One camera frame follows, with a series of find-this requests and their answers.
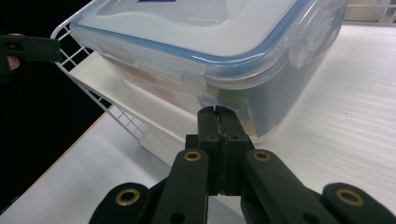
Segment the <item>white table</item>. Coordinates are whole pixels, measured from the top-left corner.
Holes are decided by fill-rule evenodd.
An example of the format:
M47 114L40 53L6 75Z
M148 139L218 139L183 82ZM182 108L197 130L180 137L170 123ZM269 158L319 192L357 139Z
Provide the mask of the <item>white table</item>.
M75 71L78 81L124 108L139 105L132 112L141 119L156 116L154 106L159 106L169 115L160 129L180 119L173 133L153 132L140 141L165 162L144 150L106 115L0 216L0 223L87 223L97 204L118 184L133 179L151 187L166 177L167 164L182 149L174 140L196 132L192 116L161 102L150 104L142 100L150 96L139 90L133 94L138 97L131 98L122 89L125 84L99 69L95 63L100 59L94 57ZM94 78L87 73L92 70ZM161 144L163 150L154 150ZM274 151L315 191L321 192L329 183L346 182L396 214L396 28L343 25L277 133L256 148ZM230 218L222 219L223 223L243 223L237 200L227 202L233 211L216 200L211 202L221 210L210 212L213 223L222 212L227 215L221 218Z

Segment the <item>plastic container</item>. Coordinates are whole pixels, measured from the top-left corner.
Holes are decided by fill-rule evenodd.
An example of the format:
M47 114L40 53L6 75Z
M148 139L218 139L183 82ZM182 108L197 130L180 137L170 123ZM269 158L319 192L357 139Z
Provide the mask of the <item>plastic container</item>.
M234 110L263 140L340 30L345 0L103 0L70 28L125 82L195 115Z

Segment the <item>black background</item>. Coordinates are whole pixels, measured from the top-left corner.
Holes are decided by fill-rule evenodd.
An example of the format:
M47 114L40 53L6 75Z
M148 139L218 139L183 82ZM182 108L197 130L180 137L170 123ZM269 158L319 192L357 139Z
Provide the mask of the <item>black background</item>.
M0 3L0 31L50 37L88 0ZM21 60L0 84L0 210L21 196L103 114L54 63Z

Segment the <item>translucent lid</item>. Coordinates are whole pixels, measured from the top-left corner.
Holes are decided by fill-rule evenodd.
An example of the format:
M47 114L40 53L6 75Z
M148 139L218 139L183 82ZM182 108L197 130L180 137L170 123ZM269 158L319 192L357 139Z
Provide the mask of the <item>translucent lid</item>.
M78 25L175 47L176 54L230 57L257 48L307 0L106 0Z

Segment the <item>white wire basket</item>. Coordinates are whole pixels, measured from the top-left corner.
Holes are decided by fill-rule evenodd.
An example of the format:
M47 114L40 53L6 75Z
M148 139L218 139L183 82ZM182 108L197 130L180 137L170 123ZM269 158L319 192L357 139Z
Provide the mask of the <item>white wire basket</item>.
M96 0L76 12L70 18L61 23L51 34L50 38L58 39L62 48L64 59L57 66L69 76L82 90L84 90L99 106L101 106L113 119L117 121L136 140L141 139L152 127L149 120L139 119L136 114L123 108L104 94L90 88L78 79L70 75L70 72L78 67L92 53L78 44L71 36L69 23L78 17L83 11L94 4ZM396 0L351 0L346 11L345 23L381 24L394 26L396 23Z

